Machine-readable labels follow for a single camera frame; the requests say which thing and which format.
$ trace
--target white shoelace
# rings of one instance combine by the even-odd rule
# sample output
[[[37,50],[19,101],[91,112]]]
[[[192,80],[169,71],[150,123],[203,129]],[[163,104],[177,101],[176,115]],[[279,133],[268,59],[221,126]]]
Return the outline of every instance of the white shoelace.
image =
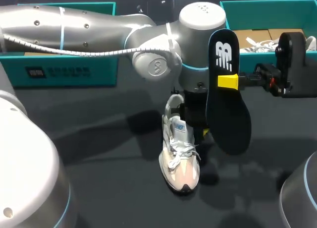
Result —
[[[174,156],[174,159],[168,163],[168,169],[170,171],[173,171],[177,168],[181,159],[189,159],[193,155],[196,155],[200,159],[199,154],[195,150],[195,145],[174,141],[174,139],[171,139],[169,144]]]
[[[240,49],[240,53],[266,53],[266,52],[275,52],[276,47],[278,46],[279,39],[274,41],[267,40],[256,43],[251,38],[247,37],[246,41],[249,42],[252,47]],[[310,36],[306,39],[306,51],[316,51],[317,44],[316,38]]]
[[[243,48],[240,50],[240,53],[250,53],[250,52],[255,52],[255,53],[266,53],[266,52],[274,52],[275,48],[278,45],[278,39],[277,40],[267,40],[267,41],[262,41],[259,43],[256,43],[254,40],[251,38],[247,37],[246,41],[249,42],[252,47],[249,48]]]

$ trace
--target shoe sole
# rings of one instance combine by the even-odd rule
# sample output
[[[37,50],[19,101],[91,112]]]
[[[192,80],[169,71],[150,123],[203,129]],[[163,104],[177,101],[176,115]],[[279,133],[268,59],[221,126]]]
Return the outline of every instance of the shoe sole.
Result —
[[[217,44],[222,42],[231,51],[231,61],[220,66]],[[219,75],[239,73],[239,41],[228,29],[215,31],[209,41],[209,90],[206,119],[215,143],[225,153],[244,153],[251,140],[251,117],[238,90],[218,88]]]

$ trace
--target sneaker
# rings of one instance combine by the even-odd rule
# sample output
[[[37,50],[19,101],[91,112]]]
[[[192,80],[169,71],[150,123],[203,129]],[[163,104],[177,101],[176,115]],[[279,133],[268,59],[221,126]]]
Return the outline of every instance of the sneaker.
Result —
[[[171,112],[171,108],[177,108],[182,102],[183,97],[174,94],[166,104],[162,116],[163,150],[158,160],[167,184],[176,192],[190,192],[199,181],[199,155],[193,128]]]

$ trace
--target teal box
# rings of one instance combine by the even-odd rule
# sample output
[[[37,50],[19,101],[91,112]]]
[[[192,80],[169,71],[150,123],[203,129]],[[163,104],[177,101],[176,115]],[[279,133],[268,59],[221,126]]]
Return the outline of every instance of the teal box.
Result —
[[[41,3],[115,15],[115,2]],[[116,86],[116,57],[24,56],[24,53],[0,55],[12,85],[16,87],[94,87]]]
[[[316,0],[221,1],[226,12],[226,28],[231,30],[302,29],[317,38]],[[317,52],[307,52],[317,60]],[[241,53],[240,71],[253,72],[257,63],[276,63],[274,52]]]

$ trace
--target white sneaker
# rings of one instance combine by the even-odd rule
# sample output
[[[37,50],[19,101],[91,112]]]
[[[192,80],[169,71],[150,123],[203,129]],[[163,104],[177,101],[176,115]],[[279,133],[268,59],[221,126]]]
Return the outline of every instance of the white sneaker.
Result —
[[[171,114],[184,101],[178,94],[172,95],[162,116],[163,150],[159,165],[167,184],[177,192],[190,192],[198,184],[200,168],[197,162],[193,128]]]
[[[275,48],[278,46],[279,39],[274,41],[262,41],[256,43],[249,37],[246,38],[247,42],[249,42],[252,47],[240,49],[240,53],[266,53],[266,52],[275,52]],[[317,44],[316,38],[314,36],[310,36],[306,39],[306,51],[316,51]]]

